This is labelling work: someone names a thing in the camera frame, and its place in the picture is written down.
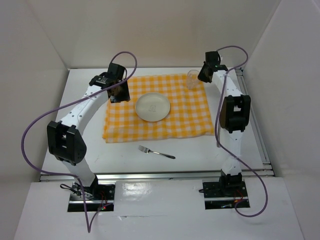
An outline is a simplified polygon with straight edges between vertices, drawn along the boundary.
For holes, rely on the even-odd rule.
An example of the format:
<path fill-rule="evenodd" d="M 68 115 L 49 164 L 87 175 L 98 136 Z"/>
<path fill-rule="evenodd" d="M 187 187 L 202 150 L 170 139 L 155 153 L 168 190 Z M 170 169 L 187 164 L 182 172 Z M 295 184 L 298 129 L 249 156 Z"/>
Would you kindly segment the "cream round plate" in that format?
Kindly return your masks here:
<path fill-rule="evenodd" d="M 167 117 L 171 109 L 168 98 L 158 92 L 143 94 L 135 103 L 135 112 L 147 122 L 158 122 Z"/>

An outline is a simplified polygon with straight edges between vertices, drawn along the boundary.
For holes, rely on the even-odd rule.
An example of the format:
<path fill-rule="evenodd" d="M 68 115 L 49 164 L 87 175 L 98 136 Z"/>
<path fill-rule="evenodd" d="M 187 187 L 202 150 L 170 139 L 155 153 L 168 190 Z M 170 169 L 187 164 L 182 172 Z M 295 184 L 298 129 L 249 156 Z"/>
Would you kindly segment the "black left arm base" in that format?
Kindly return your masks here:
<path fill-rule="evenodd" d="M 115 184 L 102 184 L 95 193 L 85 192 L 86 209 L 88 212 L 113 212 L 115 199 Z M 69 202 L 67 211 L 70 213 L 84 212 L 84 202 L 81 188 L 74 183 L 72 186 L 60 184 L 60 188 L 69 190 Z"/>

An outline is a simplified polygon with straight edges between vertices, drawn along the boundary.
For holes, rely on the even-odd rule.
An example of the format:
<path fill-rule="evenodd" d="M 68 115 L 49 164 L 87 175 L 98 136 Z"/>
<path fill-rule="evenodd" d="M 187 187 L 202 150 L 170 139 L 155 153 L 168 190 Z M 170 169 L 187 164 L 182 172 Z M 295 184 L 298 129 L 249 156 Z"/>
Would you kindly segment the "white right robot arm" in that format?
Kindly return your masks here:
<path fill-rule="evenodd" d="M 249 124 L 251 97 L 243 94 L 228 76 L 228 68 L 221 64 L 217 51 L 205 53 L 197 78 L 204 83 L 214 83 L 220 92 L 215 136 L 217 147 L 226 149 L 227 157 L 220 170 L 218 190 L 223 196 L 230 196 L 242 184 L 239 157 L 243 132 Z"/>

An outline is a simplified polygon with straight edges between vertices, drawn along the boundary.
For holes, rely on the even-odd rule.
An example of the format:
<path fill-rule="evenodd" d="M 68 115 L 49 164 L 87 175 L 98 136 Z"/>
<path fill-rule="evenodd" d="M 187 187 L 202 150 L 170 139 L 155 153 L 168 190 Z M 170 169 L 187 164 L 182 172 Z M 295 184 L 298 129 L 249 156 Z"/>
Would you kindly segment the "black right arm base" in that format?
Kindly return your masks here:
<path fill-rule="evenodd" d="M 250 202 L 246 184 L 242 174 L 230 176 L 221 174 L 218 181 L 207 181 L 202 183 L 204 207 L 206 210 L 249 208 Z"/>

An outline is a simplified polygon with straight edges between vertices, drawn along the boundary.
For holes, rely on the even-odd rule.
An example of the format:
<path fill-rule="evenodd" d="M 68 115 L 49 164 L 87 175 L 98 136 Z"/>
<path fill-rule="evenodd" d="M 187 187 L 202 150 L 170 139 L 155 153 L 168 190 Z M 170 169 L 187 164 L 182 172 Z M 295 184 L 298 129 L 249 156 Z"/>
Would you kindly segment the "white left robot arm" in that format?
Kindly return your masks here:
<path fill-rule="evenodd" d="M 67 167 L 74 176 L 75 187 L 88 200 L 99 197 L 104 189 L 85 159 L 87 146 L 82 135 L 104 103 L 130 100 L 128 84 L 123 81 L 126 75 L 124 66 L 110 63 L 106 72 L 91 79 L 81 102 L 61 120 L 51 121 L 47 125 L 50 154 Z"/>

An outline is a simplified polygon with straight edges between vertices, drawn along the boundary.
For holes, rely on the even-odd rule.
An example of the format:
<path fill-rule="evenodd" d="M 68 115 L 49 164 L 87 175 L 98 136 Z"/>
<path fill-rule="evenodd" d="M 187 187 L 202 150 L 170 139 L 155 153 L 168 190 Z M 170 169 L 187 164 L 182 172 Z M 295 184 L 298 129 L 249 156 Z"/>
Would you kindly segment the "yellow white checkered cloth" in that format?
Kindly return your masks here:
<path fill-rule="evenodd" d="M 200 82 L 194 89 L 186 86 L 187 74 L 135 76 L 128 83 L 130 101 L 108 102 L 102 137 L 106 143 L 192 138 L 213 135 L 205 87 Z M 169 114 L 157 122 L 141 119 L 135 111 L 139 97 L 160 93 L 170 103 Z"/>

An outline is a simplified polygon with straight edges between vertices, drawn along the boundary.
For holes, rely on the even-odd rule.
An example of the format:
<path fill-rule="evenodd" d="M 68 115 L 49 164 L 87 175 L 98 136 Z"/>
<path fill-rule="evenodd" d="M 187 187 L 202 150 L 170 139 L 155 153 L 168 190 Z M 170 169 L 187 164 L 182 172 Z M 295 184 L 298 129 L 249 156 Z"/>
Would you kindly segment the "clear plastic cup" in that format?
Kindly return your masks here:
<path fill-rule="evenodd" d="M 199 71 L 198 70 L 190 70 L 187 73 L 187 77 L 186 77 L 186 87 L 189 90 L 194 89 L 198 84 L 199 84 L 199 80 L 198 80 L 198 75 L 199 75 Z"/>

